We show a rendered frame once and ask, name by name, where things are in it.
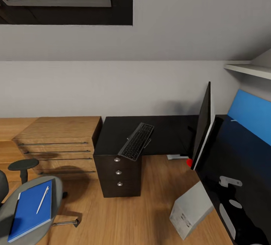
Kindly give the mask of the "folder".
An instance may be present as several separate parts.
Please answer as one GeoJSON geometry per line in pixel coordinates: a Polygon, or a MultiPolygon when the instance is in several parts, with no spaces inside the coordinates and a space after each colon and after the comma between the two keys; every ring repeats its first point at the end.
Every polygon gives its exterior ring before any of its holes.
{"type": "Polygon", "coordinates": [[[52,181],[47,181],[19,193],[8,242],[32,232],[52,219],[52,181]],[[49,189],[44,196],[44,193],[49,189]],[[38,207],[44,196],[40,210],[38,207]]]}

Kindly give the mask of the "keyboard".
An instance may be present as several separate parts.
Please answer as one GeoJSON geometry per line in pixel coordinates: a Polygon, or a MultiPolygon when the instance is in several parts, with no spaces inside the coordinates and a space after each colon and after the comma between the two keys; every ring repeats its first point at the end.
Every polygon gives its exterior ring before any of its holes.
{"type": "Polygon", "coordinates": [[[137,161],[153,129],[154,126],[140,123],[140,125],[132,133],[132,135],[129,138],[127,138],[128,141],[120,150],[118,155],[131,159],[133,161],[137,161]]]}

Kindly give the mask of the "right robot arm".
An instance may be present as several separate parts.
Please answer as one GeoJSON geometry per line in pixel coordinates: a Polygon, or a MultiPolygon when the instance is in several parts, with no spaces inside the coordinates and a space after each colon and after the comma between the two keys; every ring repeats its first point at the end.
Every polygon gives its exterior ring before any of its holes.
{"type": "Polygon", "coordinates": [[[215,182],[205,176],[205,185],[209,191],[215,192],[220,199],[220,213],[238,245],[270,245],[263,230],[256,227],[246,215],[243,206],[234,197],[236,189],[231,186],[242,186],[239,180],[220,176],[215,182]]]}

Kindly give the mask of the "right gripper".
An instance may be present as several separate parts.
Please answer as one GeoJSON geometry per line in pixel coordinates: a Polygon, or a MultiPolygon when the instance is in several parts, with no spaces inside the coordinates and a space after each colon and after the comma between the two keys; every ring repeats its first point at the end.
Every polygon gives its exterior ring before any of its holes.
{"type": "Polygon", "coordinates": [[[209,191],[215,192],[218,196],[221,192],[228,192],[232,196],[235,196],[236,189],[233,186],[228,185],[228,187],[223,187],[219,184],[219,182],[209,180],[207,176],[205,176],[204,180],[205,185],[208,186],[209,191]]]}

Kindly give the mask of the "desktop computer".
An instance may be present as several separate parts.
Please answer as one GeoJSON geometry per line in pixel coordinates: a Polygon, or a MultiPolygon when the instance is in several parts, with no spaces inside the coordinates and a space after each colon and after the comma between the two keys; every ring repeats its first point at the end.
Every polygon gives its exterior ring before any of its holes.
{"type": "Polygon", "coordinates": [[[169,219],[184,240],[213,208],[202,182],[199,181],[175,201],[169,219]]]}

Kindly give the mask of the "pen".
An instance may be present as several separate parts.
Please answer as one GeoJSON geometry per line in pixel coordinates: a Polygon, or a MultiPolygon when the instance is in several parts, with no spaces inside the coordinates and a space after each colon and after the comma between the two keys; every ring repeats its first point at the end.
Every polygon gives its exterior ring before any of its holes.
{"type": "MultiPolygon", "coordinates": [[[[46,195],[48,189],[49,189],[49,186],[47,187],[47,189],[46,189],[46,191],[45,191],[45,193],[44,193],[44,196],[46,195]]],[[[43,196],[43,198],[42,198],[42,200],[41,200],[41,203],[40,203],[40,205],[39,205],[39,207],[38,207],[38,211],[40,210],[41,204],[42,204],[42,202],[43,202],[43,200],[44,200],[44,196],[43,196]]]]}

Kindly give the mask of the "monitor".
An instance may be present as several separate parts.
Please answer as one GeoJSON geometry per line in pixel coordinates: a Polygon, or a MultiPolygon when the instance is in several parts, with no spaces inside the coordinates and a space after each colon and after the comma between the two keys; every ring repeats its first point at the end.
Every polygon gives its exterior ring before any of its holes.
{"type": "Polygon", "coordinates": [[[192,129],[196,133],[193,153],[180,155],[182,157],[193,155],[192,159],[188,159],[186,161],[186,164],[189,167],[191,167],[192,170],[195,170],[195,167],[199,161],[203,148],[207,147],[211,149],[213,143],[216,142],[216,137],[223,124],[223,121],[224,120],[222,118],[215,116],[212,83],[209,81],[206,92],[205,92],[205,96],[202,102],[202,106],[199,112],[197,130],[193,129],[191,126],[188,126],[190,129],[192,129]],[[208,138],[208,135],[210,133],[210,130],[212,128],[214,121],[215,121],[215,125],[209,137],[208,143],[206,144],[206,140],[208,138]]]}

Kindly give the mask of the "swivel chair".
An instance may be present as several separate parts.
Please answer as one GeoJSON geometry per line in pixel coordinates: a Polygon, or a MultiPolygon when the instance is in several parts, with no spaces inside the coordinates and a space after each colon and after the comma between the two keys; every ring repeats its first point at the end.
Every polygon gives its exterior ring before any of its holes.
{"type": "Polygon", "coordinates": [[[9,170],[20,170],[22,185],[19,186],[4,203],[2,203],[2,201],[9,193],[9,184],[6,173],[0,170],[0,245],[36,245],[46,235],[46,233],[52,226],[73,224],[75,227],[77,227],[80,224],[77,219],[74,221],[72,220],[53,223],[61,205],[62,198],[66,198],[68,192],[63,192],[63,182],[57,176],[49,175],[28,180],[27,170],[34,166],[37,166],[38,164],[38,160],[23,159],[13,162],[8,167],[9,170]],[[33,230],[32,232],[9,243],[9,231],[12,225],[12,219],[14,216],[19,193],[43,184],[47,181],[52,181],[52,219],[49,222],[38,227],[37,229],[33,230]]]}

